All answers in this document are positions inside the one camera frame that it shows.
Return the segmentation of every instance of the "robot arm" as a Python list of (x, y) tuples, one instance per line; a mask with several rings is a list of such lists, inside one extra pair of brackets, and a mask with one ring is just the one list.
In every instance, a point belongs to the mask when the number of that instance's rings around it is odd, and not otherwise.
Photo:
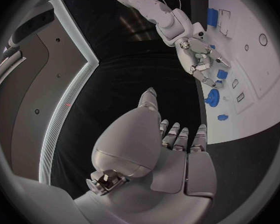
[(140, 14), (156, 26), (164, 43), (175, 47), (184, 70), (208, 86), (216, 83), (205, 77), (202, 71), (211, 67), (211, 59), (225, 68), (230, 64), (209, 44), (200, 39), (205, 31), (200, 23), (192, 24), (180, 9), (171, 10), (158, 0), (117, 0), (127, 7), (137, 9)]

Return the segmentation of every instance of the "round hole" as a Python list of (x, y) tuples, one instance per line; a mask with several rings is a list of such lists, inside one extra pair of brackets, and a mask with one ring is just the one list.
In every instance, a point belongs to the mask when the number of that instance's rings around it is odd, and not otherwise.
[(266, 46), (268, 43), (268, 39), (267, 39), (267, 36), (264, 35), (264, 34), (260, 34), (260, 44), (262, 46)]

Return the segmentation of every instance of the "blue object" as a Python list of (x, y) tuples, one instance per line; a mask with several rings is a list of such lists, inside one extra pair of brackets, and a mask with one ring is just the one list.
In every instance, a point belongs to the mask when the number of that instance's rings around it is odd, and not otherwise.
[(213, 8), (207, 9), (207, 24), (210, 26), (217, 27), (218, 22), (218, 11)]
[(221, 115), (218, 116), (219, 121), (224, 121), (224, 120), (227, 120), (227, 119), (228, 119), (228, 115), (221, 114)]
[(212, 89), (204, 102), (209, 104), (210, 107), (216, 107), (219, 103), (220, 95), (217, 89)]
[(219, 71), (218, 71), (218, 74), (217, 74), (217, 77), (218, 77), (219, 79), (226, 79), (227, 74), (228, 74), (228, 72), (223, 71), (223, 70), (219, 70)]

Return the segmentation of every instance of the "rectangular slot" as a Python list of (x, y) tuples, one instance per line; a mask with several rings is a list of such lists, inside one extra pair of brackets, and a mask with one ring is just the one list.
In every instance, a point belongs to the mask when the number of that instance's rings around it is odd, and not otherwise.
[(238, 85), (239, 81), (235, 79), (232, 83), (232, 88), (234, 89)]
[(237, 97), (237, 101), (240, 102), (243, 98), (244, 98), (244, 93), (241, 93), (238, 97)]

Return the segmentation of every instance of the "blue block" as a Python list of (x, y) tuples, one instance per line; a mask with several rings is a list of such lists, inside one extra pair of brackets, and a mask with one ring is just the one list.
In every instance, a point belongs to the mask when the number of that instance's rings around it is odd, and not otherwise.
[(225, 114), (221, 114), (218, 116), (218, 120), (219, 121), (225, 121), (228, 119), (228, 115), (225, 115)]
[(217, 74), (217, 77), (219, 79), (226, 79), (227, 75), (228, 75), (228, 72), (223, 71), (223, 70), (219, 70), (218, 74)]
[(218, 11), (212, 8), (207, 9), (207, 24), (217, 27)]

